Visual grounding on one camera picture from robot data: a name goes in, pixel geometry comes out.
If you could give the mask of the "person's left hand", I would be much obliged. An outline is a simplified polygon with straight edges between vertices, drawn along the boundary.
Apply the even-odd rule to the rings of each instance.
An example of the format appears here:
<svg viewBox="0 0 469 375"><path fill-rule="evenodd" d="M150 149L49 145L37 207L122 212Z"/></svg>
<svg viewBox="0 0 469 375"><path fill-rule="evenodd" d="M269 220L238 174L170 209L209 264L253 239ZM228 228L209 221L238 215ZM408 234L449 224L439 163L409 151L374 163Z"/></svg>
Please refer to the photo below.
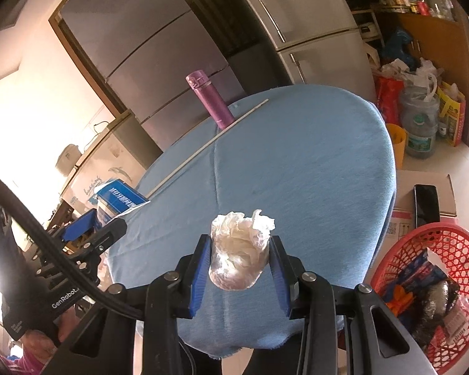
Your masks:
<svg viewBox="0 0 469 375"><path fill-rule="evenodd" d="M57 322L57 338L63 342L68 335L78 326L79 318L76 316L75 309L69 308L59 316ZM32 356L41 364L46 364L57 352L54 342L44 333L38 330L31 330L22 337L23 352L25 355Z"/></svg>

